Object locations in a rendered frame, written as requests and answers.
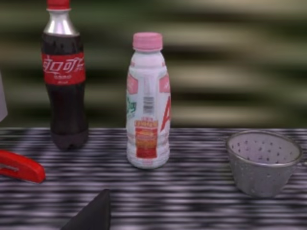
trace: pink label patch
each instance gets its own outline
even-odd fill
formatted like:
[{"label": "pink label patch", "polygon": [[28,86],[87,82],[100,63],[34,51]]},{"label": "pink label patch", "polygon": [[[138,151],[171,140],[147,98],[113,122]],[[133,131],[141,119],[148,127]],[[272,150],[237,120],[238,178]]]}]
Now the pink label patch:
[{"label": "pink label patch", "polygon": [[128,74],[127,78],[127,90],[130,94],[136,94],[139,91],[139,81],[132,77],[131,74]]},{"label": "pink label patch", "polygon": [[160,79],[160,92],[171,92],[168,73]]}]

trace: blurred background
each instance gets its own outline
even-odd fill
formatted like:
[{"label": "blurred background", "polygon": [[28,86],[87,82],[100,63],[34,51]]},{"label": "blurred background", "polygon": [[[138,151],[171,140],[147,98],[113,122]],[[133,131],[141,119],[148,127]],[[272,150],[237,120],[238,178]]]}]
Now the blurred background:
[{"label": "blurred background", "polygon": [[[307,127],[306,0],[72,0],[91,127],[124,127],[132,36],[164,35],[172,127]],[[45,0],[0,1],[2,127],[47,127]]]}]

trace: table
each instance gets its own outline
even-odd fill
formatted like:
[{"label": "table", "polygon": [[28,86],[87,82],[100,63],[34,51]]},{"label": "table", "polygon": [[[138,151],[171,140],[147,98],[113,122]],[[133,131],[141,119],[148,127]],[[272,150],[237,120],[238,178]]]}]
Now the table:
[{"label": "table", "polygon": [[[43,184],[0,176],[1,230],[58,230],[104,188],[111,230],[305,230],[307,168],[275,199],[234,186],[224,139],[242,129],[172,129],[171,158],[146,171],[126,160],[124,129],[91,129],[81,150],[59,151],[46,128],[0,129],[0,149],[40,162]],[[307,148],[307,129],[276,131]]]}]

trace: pink bottle cap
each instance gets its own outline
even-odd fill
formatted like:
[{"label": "pink bottle cap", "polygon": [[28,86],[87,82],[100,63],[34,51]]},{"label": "pink bottle cap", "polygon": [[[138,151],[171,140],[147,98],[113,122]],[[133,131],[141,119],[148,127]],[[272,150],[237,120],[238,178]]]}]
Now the pink bottle cap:
[{"label": "pink bottle cap", "polygon": [[69,10],[70,0],[47,0],[48,10]]},{"label": "pink bottle cap", "polygon": [[140,51],[156,51],[163,48],[162,34],[153,32],[136,33],[133,36],[133,48]]}]

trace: red box cutter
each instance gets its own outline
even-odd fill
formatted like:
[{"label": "red box cutter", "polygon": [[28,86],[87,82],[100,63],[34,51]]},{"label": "red box cutter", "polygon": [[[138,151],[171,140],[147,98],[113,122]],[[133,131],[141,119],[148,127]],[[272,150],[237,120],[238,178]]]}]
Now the red box cutter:
[{"label": "red box cutter", "polygon": [[0,175],[39,184],[46,178],[41,164],[5,150],[0,150]]}]

